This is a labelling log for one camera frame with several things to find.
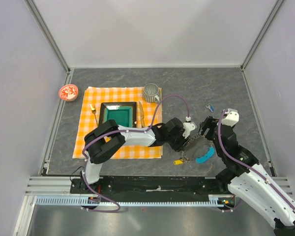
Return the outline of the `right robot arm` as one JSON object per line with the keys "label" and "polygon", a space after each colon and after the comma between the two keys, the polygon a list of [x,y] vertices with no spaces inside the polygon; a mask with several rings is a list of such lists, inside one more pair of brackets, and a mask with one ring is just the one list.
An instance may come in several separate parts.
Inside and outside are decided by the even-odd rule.
{"label": "right robot arm", "polygon": [[266,172],[258,159],[238,144],[233,127],[208,116],[199,133],[213,142],[226,168],[215,181],[220,193],[232,193],[260,214],[277,236],[295,236],[295,200]]}

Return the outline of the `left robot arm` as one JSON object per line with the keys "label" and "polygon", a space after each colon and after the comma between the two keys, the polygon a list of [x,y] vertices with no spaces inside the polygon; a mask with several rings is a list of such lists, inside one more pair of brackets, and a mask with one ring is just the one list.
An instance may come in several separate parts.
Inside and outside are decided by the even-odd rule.
{"label": "left robot arm", "polygon": [[173,118],[167,123],[159,123],[144,128],[129,128],[118,125],[110,119],[85,137],[82,154],[86,158],[86,166],[82,171],[81,188],[87,193],[94,193],[98,188],[102,164],[108,161],[121,148],[126,146],[161,147],[169,144],[179,152],[184,149],[190,134],[197,128],[190,117],[186,122]]}

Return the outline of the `keyring with keys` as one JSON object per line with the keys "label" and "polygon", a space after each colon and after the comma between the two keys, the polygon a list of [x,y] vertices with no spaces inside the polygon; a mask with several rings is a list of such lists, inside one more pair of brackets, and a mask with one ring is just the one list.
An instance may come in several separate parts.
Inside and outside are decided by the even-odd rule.
{"label": "keyring with keys", "polygon": [[184,145],[181,151],[180,159],[174,161],[174,165],[181,165],[190,162],[190,155],[193,155],[196,150],[196,142],[201,138],[200,134],[193,135],[189,141]]}

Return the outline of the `blue carabiner tag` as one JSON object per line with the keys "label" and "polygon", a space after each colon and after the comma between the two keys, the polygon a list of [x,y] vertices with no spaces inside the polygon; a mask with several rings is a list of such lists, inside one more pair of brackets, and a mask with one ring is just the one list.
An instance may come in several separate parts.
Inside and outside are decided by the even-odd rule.
{"label": "blue carabiner tag", "polygon": [[196,163],[198,164],[205,163],[206,161],[208,161],[210,158],[214,156],[214,153],[215,153],[214,147],[210,147],[205,155],[196,158]]}

